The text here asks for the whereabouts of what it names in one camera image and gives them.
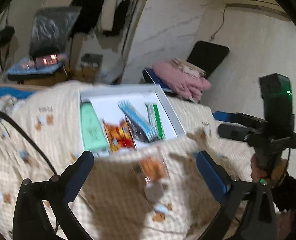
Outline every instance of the power cord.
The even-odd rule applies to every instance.
[[[225,23],[225,13],[226,13],[226,9],[227,9],[227,6],[225,6],[224,10],[223,10],[223,15],[222,15],[222,24],[221,26],[219,27],[219,29],[216,30],[216,32],[214,34],[212,34],[210,36],[210,39],[213,41],[214,40],[214,36],[216,36],[217,32],[220,31],[220,29],[222,28],[222,26],[224,25]]]
[[[40,154],[40,156],[45,160],[45,162],[48,164],[50,169],[55,175],[58,175],[56,172],[54,166],[51,164],[50,160],[47,158],[47,156],[42,152],[42,150],[36,145],[36,143],[27,135],[27,133],[24,132],[22,128],[13,120],[11,119],[7,114],[0,111],[0,118],[4,119],[6,122],[8,122],[12,127],[14,127],[29,143],[30,145]],[[55,227],[55,233],[57,233],[59,227],[59,222],[56,218],[56,227]]]
[[[213,3],[215,0],[212,0],[211,2],[208,2],[207,4],[201,4],[200,6],[207,6],[207,5],[209,5],[209,4],[211,4],[211,3]]]
[[[288,166],[289,166],[290,155],[291,155],[291,149],[289,148],[289,153],[288,153],[288,159],[287,159],[287,161],[286,161],[286,166],[284,167],[284,170],[283,170],[282,176],[279,178],[279,180],[278,180],[276,186],[279,186],[279,184],[281,183],[281,181],[282,181],[283,178],[284,178],[284,175],[285,175],[285,173],[286,173],[286,170],[287,170],[287,168],[288,168]]]

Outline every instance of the black coat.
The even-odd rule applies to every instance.
[[[126,21],[126,15],[128,11],[130,0],[122,1],[115,10],[115,17],[113,19],[112,31],[104,32],[105,36],[118,36],[123,29]]]
[[[291,232],[286,240],[296,240],[296,178],[286,173],[286,177],[281,185],[273,188],[271,192],[273,201],[280,211],[288,211],[289,209],[295,211]]]
[[[96,26],[103,4],[104,0],[72,0],[71,6],[82,7],[80,15],[72,29],[72,37],[75,33],[88,34]]]

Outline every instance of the pink blanket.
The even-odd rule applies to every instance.
[[[158,62],[153,66],[153,72],[166,83],[173,92],[185,99],[200,101],[202,91],[208,90],[211,84],[205,78],[199,80],[184,74],[170,63]]]

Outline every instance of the hand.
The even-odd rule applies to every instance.
[[[260,179],[265,178],[268,184],[272,187],[278,183],[279,179],[283,175],[283,171],[286,167],[287,160],[281,159],[281,162],[277,164],[277,166],[272,171],[271,179],[266,179],[265,177],[268,175],[267,172],[260,170],[257,166],[257,159],[256,156],[253,155],[251,158],[251,178],[253,182],[258,182]]]

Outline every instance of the patterned bedsheet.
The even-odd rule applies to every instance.
[[[91,85],[66,82],[38,91],[26,100],[11,117],[27,132],[47,155],[58,174],[83,152],[80,137],[79,91]],[[216,136],[211,110],[202,105],[169,98],[186,132],[195,133],[208,126],[208,145],[189,138],[177,138],[160,145],[167,158],[171,179],[165,181],[160,203],[171,203],[170,211],[160,223],[153,221],[154,206],[139,191],[131,163],[156,152],[156,147],[130,151],[123,155],[97,159],[94,168],[75,202],[73,213],[93,239],[197,239],[219,210],[204,180],[187,152],[206,149],[228,173],[250,180],[252,152],[244,144]],[[53,174],[45,161],[8,123],[0,123],[0,231],[11,238],[17,193],[23,179],[48,180]],[[2,136],[7,129],[9,136]],[[44,202],[53,225],[55,217]],[[59,228],[59,236],[65,238]]]

